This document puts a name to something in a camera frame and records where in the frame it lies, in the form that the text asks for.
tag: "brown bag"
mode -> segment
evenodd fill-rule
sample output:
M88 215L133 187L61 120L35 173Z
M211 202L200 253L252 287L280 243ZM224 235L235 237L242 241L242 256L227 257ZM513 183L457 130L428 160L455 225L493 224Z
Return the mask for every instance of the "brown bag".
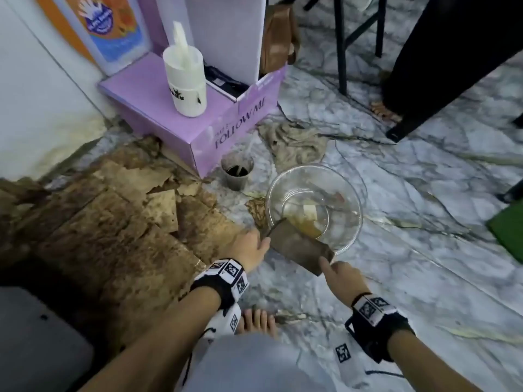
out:
M300 35L291 5L269 5L265 11L261 43L260 75L274 72L285 63L294 64L300 50Z

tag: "white wall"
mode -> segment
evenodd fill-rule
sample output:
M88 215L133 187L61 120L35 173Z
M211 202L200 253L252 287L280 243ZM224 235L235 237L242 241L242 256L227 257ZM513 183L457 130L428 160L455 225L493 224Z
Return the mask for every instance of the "white wall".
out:
M0 177L39 178L105 131L97 67L34 0L0 0Z

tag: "hand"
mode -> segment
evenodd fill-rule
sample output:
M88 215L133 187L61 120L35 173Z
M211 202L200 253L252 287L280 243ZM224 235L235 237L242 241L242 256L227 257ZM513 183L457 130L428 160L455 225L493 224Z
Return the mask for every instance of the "hand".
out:
M352 305L359 294L370 293L360 270L349 263L337 261L329 264L327 259L320 257L320 268L330 291L347 307Z
M254 270L269 250L270 238L260 242L260 232L253 228L249 232L240 232L225 250L224 256L239 262L245 272Z

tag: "wrist strap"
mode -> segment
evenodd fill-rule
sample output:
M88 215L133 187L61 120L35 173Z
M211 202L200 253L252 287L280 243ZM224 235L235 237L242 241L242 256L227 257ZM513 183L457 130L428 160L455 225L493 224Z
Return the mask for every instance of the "wrist strap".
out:
M234 259L220 259L194 278L190 290L197 287L210 287L220 295L220 309L225 310L238 302L249 281L242 265Z
M360 295L356 297L352 310L352 316L345 323L345 328L377 363L382 360L393 361L387 350L387 343L394 332L409 330L415 334L409 320L380 296Z

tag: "dark liquid in cup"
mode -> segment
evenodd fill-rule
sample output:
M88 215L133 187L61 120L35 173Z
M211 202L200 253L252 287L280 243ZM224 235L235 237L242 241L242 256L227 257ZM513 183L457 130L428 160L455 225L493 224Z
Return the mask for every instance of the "dark liquid in cup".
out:
M227 169L227 173L230 174L231 176L236 176L236 177L244 177L249 174L247 169L245 169L243 166L239 166L239 165L231 166L229 169Z

